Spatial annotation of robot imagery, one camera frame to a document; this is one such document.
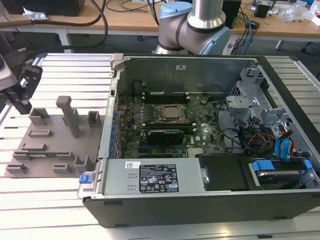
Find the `cpu socket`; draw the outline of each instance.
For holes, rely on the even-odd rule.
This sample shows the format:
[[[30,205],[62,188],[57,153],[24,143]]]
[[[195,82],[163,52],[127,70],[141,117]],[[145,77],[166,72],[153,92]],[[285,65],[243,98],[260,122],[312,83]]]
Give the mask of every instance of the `cpu socket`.
[[[166,104],[158,106],[161,122],[185,121],[185,107],[181,104]]]

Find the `gray floor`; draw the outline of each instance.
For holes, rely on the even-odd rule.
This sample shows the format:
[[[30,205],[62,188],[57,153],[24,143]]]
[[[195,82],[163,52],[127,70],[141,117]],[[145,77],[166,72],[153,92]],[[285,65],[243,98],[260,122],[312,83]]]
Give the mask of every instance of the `gray floor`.
[[[53,33],[25,33],[23,35],[16,33],[15,41],[11,43],[13,48],[17,49],[20,46],[38,49],[60,44],[58,36]],[[101,37],[102,35],[72,34],[71,41],[74,45],[90,45],[98,42]],[[157,47],[157,43],[158,37],[155,36],[144,36],[143,40],[139,41],[137,36],[109,35],[104,45],[95,49],[81,49],[77,52],[149,54]],[[276,44],[277,41],[254,40],[246,55],[290,56],[302,61],[315,76],[318,75],[320,72],[320,47],[316,47],[318,49],[316,50],[309,46],[307,51],[303,53],[301,49],[306,45],[306,42],[287,41],[283,44],[281,50],[275,49]]]

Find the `power supply label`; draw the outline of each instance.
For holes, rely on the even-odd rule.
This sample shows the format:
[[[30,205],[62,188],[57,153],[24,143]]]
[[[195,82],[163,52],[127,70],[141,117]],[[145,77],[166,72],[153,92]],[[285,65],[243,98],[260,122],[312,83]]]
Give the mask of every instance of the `power supply label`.
[[[179,192],[175,164],[140,165],[139,191],[142,194]]]

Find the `power connector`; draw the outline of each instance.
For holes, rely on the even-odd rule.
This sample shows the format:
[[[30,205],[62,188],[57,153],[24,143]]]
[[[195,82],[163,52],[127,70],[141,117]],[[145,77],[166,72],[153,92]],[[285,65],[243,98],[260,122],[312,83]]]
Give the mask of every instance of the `power connector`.
[[[251,28],[255,30],[259,28],[260,23],[257,21],[250,21],[250,25],[251,25]]]

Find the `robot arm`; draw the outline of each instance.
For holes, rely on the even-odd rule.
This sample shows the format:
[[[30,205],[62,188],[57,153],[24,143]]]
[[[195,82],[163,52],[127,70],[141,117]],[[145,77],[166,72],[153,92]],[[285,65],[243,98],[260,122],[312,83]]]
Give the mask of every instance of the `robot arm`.
[[[230,38],[223,0],[169,2],[160,9],[155,54],[221,54]]]
[[[29,114],[33,96],[42,75],[42,68],[32,66],[26,49],[0,55],[0,101],[13,105],[20,114]]]

